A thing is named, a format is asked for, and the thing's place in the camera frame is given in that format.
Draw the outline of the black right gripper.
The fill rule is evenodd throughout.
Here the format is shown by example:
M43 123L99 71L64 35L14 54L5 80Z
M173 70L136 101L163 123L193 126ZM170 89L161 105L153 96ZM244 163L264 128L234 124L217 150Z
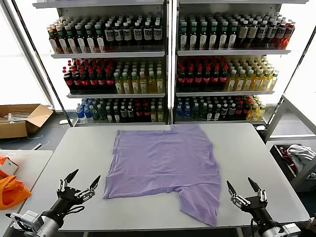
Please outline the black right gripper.
M231 195L230 200L234 205L241 206L240 209L243 212L250 213L258 226L272 226L274 221L266 210L268 204L266 191L261 189L250 177L247 179L257 196L243 198L236 193L231 183L227 181L228 192Z

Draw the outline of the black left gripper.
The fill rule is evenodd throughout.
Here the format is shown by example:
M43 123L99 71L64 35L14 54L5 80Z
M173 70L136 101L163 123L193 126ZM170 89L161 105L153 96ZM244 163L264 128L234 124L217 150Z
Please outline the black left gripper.
M64 179L60 179L59 187L57 188L58 200L49 210L43 212L43 216L54 220L57 224L63 224L64 217L70 212L73 206L80 205L83 203L83 200L89 200L95 195L95 190L101 178L100 175L84 191L69 187L70 182L74 179L78 171L76 169Z

